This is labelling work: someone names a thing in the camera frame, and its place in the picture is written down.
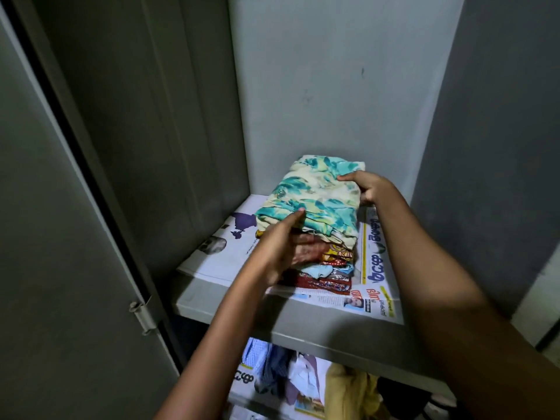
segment left hand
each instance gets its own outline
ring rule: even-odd
[[[292,228],[305,216],[301,209],[267,228],[249,256],[246,266],[263,269],[267,286],[275,285],[292,265],[319,261],[329,244],[311,234],[291,234]]]

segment grey metal shelf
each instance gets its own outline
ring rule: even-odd
[[[171,289],[177,314],[209,324],[228,288],[177,273]],[[452,396],[406,325],[267,295],[257,314],[253,336]]]

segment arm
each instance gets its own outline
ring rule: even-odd
[[[262,236],[155,420],[219,418],[265,290],[284,269],[318,260],[328,248],[309,234],[290,235],[303,217],[295,212]]]
[[[560,418],[560,370],[501,317],[459,263],[418,223],[396,187],[343,177],[375,203],[403,301],[455,395],[480,419]]]

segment right hand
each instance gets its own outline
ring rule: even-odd
[[[355,182],[362,190],[360,195],[360,202],[362,204],[375,203],[382,188],[393,186],[393,183],[387,178],[366,171],[355,171],[350,174],[339,175],[337,180]]]

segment cupboard door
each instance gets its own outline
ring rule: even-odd
[[[0,417],[151,418],[177,372],[0,6]]]

